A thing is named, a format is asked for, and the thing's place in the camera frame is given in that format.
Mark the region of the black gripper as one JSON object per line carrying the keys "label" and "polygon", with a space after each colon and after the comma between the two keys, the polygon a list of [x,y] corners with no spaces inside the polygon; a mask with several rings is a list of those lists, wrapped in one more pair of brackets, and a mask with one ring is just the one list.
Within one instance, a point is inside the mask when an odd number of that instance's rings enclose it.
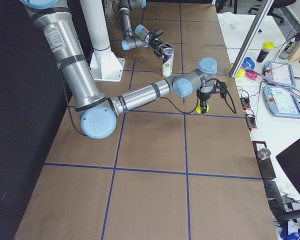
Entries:
{"label": "black gripper", "polygon": [[153,53],[157,57],[163,56],[163,49],[165,48],[165,46],[161,40],[159,40],[158,38],[152,38],[149,41],[149,46],[153,48]]}
{"label": "black gripper", "polygon": [[198,94],[200,105],[199,105],[199,113],[206,114],[208,112],[208,100],[212,97],[212,92],[202,92],[200,91]]}

